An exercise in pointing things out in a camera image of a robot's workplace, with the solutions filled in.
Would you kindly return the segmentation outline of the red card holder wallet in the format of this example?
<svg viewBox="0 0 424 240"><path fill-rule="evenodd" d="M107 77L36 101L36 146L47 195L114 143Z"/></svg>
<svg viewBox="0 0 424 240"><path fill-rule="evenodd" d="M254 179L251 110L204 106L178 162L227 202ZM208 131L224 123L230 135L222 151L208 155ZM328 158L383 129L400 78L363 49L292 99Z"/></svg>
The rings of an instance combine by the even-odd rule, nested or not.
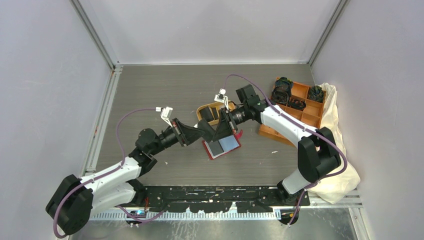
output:
<svg viewBox="0 0 424 240"><path fill-rule="evenodd" d="M202 145L207 153L207 156L209 158L209 160L214 160L217 159L229 152L232 152L233 150L236 150L238 148L240 148L242 145L240 143L240 138L243 135L243 130L240 130L238 133L222 138L220 140L218 140L223 148L223 153L216 155L216 156L212 156L210 151L209 151L209 147L208 147L208 143L206 141L202 141Z"/></svg>

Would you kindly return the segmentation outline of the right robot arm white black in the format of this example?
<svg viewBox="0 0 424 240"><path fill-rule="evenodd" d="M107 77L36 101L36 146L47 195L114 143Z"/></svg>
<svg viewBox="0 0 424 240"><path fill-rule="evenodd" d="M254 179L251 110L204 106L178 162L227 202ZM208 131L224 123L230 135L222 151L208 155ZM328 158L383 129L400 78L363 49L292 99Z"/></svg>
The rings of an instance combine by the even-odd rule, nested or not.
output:
<svg viewBox="0 0 424 240"><path fill-rule="evenodd" d="M216 141L237 132L237 126L253 120L272 128L289 140L297 149L297 168L277 184L277 198L283 205L291 205L297 194L310 188L341 164L341 151L333 133L301 122L282 110L268 98L260 99L250 84L236 90L241 106L219 111L219 122L213 128L204 119L195 127L205 132L206 141Z"/></svg>

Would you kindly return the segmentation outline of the black credit card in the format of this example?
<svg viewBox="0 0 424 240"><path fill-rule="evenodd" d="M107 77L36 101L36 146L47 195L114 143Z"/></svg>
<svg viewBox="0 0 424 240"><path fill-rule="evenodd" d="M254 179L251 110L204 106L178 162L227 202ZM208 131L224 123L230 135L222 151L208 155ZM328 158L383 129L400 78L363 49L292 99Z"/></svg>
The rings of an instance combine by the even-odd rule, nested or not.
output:
<svg viewBox="0 0 424 240"><path fill-rule="evenodd" d="M223 147L219 141L211 141L208 142L207 145L212 156L217 156L224 152Z"/></svg>

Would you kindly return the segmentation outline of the orange oval card tray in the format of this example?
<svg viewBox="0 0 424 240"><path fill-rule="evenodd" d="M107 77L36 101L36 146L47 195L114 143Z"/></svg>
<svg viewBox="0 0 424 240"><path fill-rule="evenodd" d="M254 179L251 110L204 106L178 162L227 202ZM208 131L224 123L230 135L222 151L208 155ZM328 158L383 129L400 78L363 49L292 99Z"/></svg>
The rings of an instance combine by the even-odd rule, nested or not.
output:
<svg viewBox="0 0 424 240"><path fill-rule="evenodd" d="M212 114L214 116L214 120L211 121L211 122L208 122L208 123L211 126L217 125L218 122L219 122L219 119L220 119L219 110L224 109L225 106L220 102L213 102L213 103L205 104L205 105L198 107L197 110L196 110L196 115L197 115L197 118L198 118L199 121L202 120L201 117L200 117L200 114L199 114L199 110L206 107L206 106L210 107Z"/></svg>

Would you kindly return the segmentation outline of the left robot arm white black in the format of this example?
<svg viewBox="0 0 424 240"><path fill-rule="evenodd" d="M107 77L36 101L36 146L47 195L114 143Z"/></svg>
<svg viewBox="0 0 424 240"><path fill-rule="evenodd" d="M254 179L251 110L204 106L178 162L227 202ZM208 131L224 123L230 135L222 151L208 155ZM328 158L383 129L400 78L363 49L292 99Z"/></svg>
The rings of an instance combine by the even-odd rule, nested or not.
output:
<svg viewBox="0 0 424 240"><path fill-rule="evenodd" d="M141 130L135 149L118 163L88 176L66 176L45 208L53 220L54 235L59 239L73 235L90 217L112 207L128 203L141 206L146 193L137 179L155 166L154 156L177 143L186 147L200 138L209 142L214 132L203 119L189 126L174 118L160 134L151 128Z"/></svg>

